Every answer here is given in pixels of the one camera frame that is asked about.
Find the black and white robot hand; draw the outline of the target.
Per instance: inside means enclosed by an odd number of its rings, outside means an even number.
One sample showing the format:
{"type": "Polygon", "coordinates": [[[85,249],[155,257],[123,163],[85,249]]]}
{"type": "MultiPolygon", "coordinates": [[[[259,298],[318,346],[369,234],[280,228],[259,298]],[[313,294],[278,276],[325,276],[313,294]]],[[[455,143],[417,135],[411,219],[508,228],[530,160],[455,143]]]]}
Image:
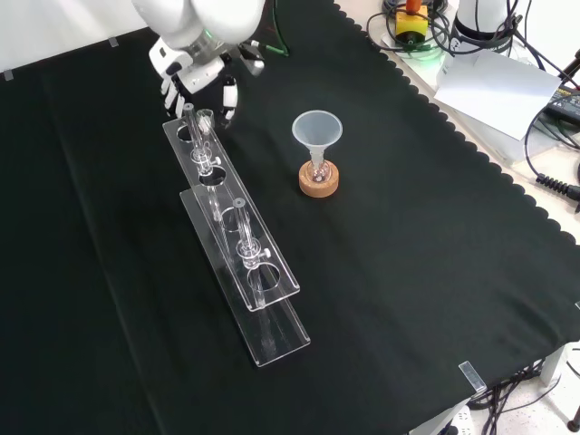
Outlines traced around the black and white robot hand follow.
{"type": "Polygon", "coordinates": [[[238,59],[252,75],[258,76],[266,64],[257,44],[234,43],[206,32],[191,41],[161,36],[149,56],[162,79],[160,93],[165,109],[179,118],[195,94],[219,82],[222,104],[218,118],[224,127],[234,119],[238,105],[237,80],[227,72],[228,66],[238,59]]]}

